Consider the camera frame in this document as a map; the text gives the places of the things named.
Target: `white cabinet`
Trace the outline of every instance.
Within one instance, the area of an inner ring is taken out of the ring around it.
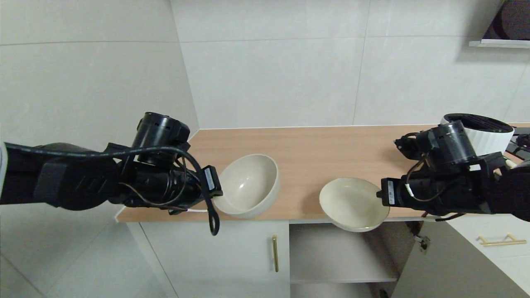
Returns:
[[[495,264],[519,287],[530,293],[530,256],[498,258]]]
[[[528,298],[448,223],[425,222],[420,235],[430,245],[425,254],[414,245],[392,298]]]
[[[217,236],[205,222],[141,225],[179,298],[289,297],[287,221],[222,221]]]
[[[465,215],[448,221],[454,229],[489,258],[530,255],[530,222],[513,215]],[[511,241],[508,234],[516,239],[527,240],[526,244],[509,246],[483,246],[479,237],[488,242]]]

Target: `black cable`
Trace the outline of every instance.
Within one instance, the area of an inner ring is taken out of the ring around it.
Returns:
[[[182,158],[182,162],[184,163],[184,166],[186,166],[186,159]],[[136,189],[134,189],[132,186],[126,184],[126,183],[119,183],[119,184],[122,184],[122,185],[125,185],[127,186],[128,188],[130,188],[131,190],[133,190],[137,195],[138,197],[144,201],[145,203],[153,206],[153,207],[166,207],[169,205],[169,204],[172,204],[172,203],[175,203],[179,198],[180,196],[182,196],[182,193],[184,192],[184,188],[186,188],[186,181],[188,179],[188,171],[184,171],[184,184],[182,185],[182,187],[180,188],[180,191],[179,193],[172,199],[170,199],[169,201],[167,202],[163,202],[163,203],[155,203],[155,202],[152,202],[148,199],[146,199],[144,196],[140,195],[140,193],[138,193],[136,191]]]
[[[186,168],[186,164],[182,164],[180,163],[179,160],[175,160],[175,163],[181,168],[183,169],[184,171],[188,172],[188,175],[192,176],[198,183],[200,183],[200,179],[199,177],[197,177],[197,175],[195,175],[195,173],[193,173],[192,171],[188,170],[188,168]]]
[[[445,218],[437,218],[437,219],[435,219],[435,222],[444,222],[444,221],[453,220],[453,219],[455,219],[455,218],[457,218],[457,217],[460,217],[460,216],[462,216],[462,215],[465,215],[465,213],[457,213],[457,214],[453,214],[453,215],[451,215],[451,216],[449,216],[449,217],[445,217]]]
[[[208,188],[208,182],[206,181],[206,175],[204,174],[197,160],[193,158],[193,156],[191,156],[188,152],[183,151],[177,147],[152,146],[152,147],[143,147],[143,148],[130,148],[130,149],[125,149],[125,150],[113,151],[113,152],[79,153],[79,152],[47,150],[47,149],[34,148],[34,147],[11,144],[11,143],[5,143],[5,146],[8,149],[18,150],[18,151],[27,152],[27,153],[48,155],[48,156],[58,156],[58,157],[74,157],[74,158],[83,158],[83,159],[103,159],[103,158],[122,157],[122,156],[138,155],[138,154],[153,152],[153,151],[167,151],[167,152],[173,152],[173,153],[180,154],[183,156],[183,158],[187,159],[191,163],[191,165],[193,165],[193,168],[195,169],[198,175],[197,177],[200,180],[201,193],[202,193],[202,196],[204,196],[204,199],[206,201],[206,206],[208,209],[208,222],[210,224],[211,234],[215,236],[219,232],[219,226],[220,226],[219,215],[215,211],[214,205],[211,202],[210,194],[208,193],[209,188]]]
[[[413,165],[410,170],[408,170],[407,172],[407,178],[405,179],[405,185],[409,185],[409,179],[410,179],[410,175],[413,173],[413,171],[418,168],[420,165],[424,164],[425,162],[427,161],[427,155],[425,155],[421,160],[419,160],[415,165]],[[411,195],[411,197],[413,199],[415,199],[416,201],[420,201],[420,202],[429,202],[429,201],[432,201],[434,200],[435,198],[439,197],[441,194],[444,193],[444,191],[447,189],[447,186],[445,186],[444,188],[442,188],[438,193],[436,193],[435,195],[431,196],[430,198],[428,199],[420,199],[418,197],[416,197],[416,195]]]

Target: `tile grout line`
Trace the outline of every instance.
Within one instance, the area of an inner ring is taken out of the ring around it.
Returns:
[[[43,292],[41,292],[20,270],[11,262],[3,253],[0,252],[0,258],[3,258],[30,286],[39,293],[42,298],[46,298]]]
[[[195,105],[195,100],[193,99],[193,91],[191,90],[191,84],[190,84],[190,76],[188,74],[188,68],[186,67],[186,61],[184,60],[184,52],[182,51],[182,44],[180,42],[179,38],[179,28],[176,26],[176,19],[175,14],[173,13],[173,3],[174,1],[170,1],[171,6],[171,15],[173,16],[173,23],[175,24],[175,32],[176,32],[176,38],[179,41],[179,49],[180,49],[180,57],[182,58],[182,65],[184,66],[184,72],[186,73],[186,81],[188,82],[188,88],[190,89],[190,96],[191,96],[191,103],[193,104],[193,109],[195,111],[195,119],[197,120],[197,131],[193,133],[191,137],[188,138],[188,140],[191,140],[191,138],[194,137],[196,133],[200,130],[200,121],[199,121],[199,113],[197,112],[197,107]]]
[[[515,95],[517,95],[517,91],[519,91],[519,87],[521,86],[521,82],[523,81],[523,77],[525,76],[529,63],[530,63],[530,55],[528,55],[525,68],[523,69],[523,73],[521,73],[521,77],[519,78],[519,82],[517,83],[517,88],[515,88],[514,94],[511,96],[510,103],[508,104],[508,108],[506,109],[506,112],[504,113],[504,116],[502,117],[503,122],[506,122],[506,117],[508,116],[508,113],[510,112],[511,105],[515,101]]]
[[[96,240],[96,238],[99,237],[99,235],[101,235],[108,228],[108,226],[111,225],[111,224],[113,224],[112,220],[108,224],[106,224],[105,227],[102,228],[101,231],[99,231],[97,233],[97,235],[92,240],[90,240],[90,242],[87,244],[87,246],[75,257],[75,259],[72,261],[72,263],[70,263],[70,265],[68,265],[68,268],[66,268],[64,270],[64,272],[57,278],[57,280],[50,286],[50,289],[46,292],[46,294],[48,294],[54,288],[54,286],[59,282],[59,280],[61,280],[61,278],[74,265],[75,261],[77,261],[79,259],[79,257],[90,247],[90,245],[92,245],[92,243],[94,243],[94,240]]]
[[[368,13],[367,13],[367,17],[366,17],[365,37],[364,37],[364,41],[363,41],[363,51],[361,52],[361,66],[359,67],[359,79],[357,80],[357,91],[355,92],[354,116],[352,117],[351,125],[354,125],[354,123],[355,123],[355,111],[357,110],[357,102],[359,101],[359,89],[360,89],[360,86],[361,86],[361,73],[363,71],[364,50],[366,48],[366,39],[368,39],[366,34],[368,33],[368,20],[370,19],[370,7],[371,6],[372,6],[372,2],[370,1],[368,3]]]
[[[227,40],[194,40],[179,41],[180,43],[201,43],[201,42],[230,42],[230,41],[273,41],[273,40],[308,40],[308,39],[346,39],[346,38],[394,38],[394,37],[468,37],[476,38],[477,36],[468,35],[400,35],[400,36],[343,36],[343,37],[303,37],[303,38],[268,38],[268,39],[227,39]]]
[[[160,264],[160,267],[161,267],[162,270],[164,271],[164,274],[166,275],[167,281],[169,281],[169,283],[171,284],[171,287],[172,287],[173,290],[175,291],[175,295],[176,295],[176,297],[179,298],[179,295],[176,293],[176,290],[175,290],[175,287],[173,286],[173,283],[172,283],[171,280],[169,279],[169,276],[167,275],[167,272],[165,271],[164,266],[162,266],[162,262],[160,262],[160,259],[158,258],[158,255],[156,254],[156,251],[155,251],[155,249],[153,248],[153,245],[151,244],[151,241],[149,240],[149,238],[147,237],[147,234],[145,233],[145,230],[144,230],[144,227],[142,226],[142,223],[138,223],[138,225],[140,226],[140,229],[141,229],[142,232],[144,233],[144,236],[145,236],[145,239],[147,240],[147,243],[149,243],[149,246],[150,246],[151,249],[153,250],[153,254],[154,254],[155,257],[156,257],[156,260],[158,261],[158,263]]]
[[[178,41],[160,41],[160,40],[78,40],[78,41],[43,41],[43,42],[21,42],[21,43],[6,43],[0,47],[8,46],[25,46],[25,45],[46,45],[55,43],[179,43]]]
[[[24,46],[24,45],[46,45],[56,43],[202,43],[202,42],[230,42],[230,41],[275,41],[275,40],[318,40],[318,39],[346,39],[346,38],[403,38],[403,37],[467,37],[476,38],[476,36],[467,35],[402,35],[402,36],[345,36],[345,37],[304,37],[304,38],[269,38],[269,39],[230,39],[230,40],[196,40],[196,41],[163,41],[163,40],[78,40],[78,41],[43,41],[43,42],[21,42],[0,44],[0,47]]]

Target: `range hood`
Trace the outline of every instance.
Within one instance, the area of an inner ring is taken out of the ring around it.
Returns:
[[[530,0],[505,0],[488,30],[470,47],[530,49]]]

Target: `open shelf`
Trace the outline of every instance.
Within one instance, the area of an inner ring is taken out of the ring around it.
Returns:
[[[397,270],[379,233],[332,224],[289,226],[290,279],[300,283],[394,282]]]
[[[290,298],[373,298],[368,284],[291,284]]]

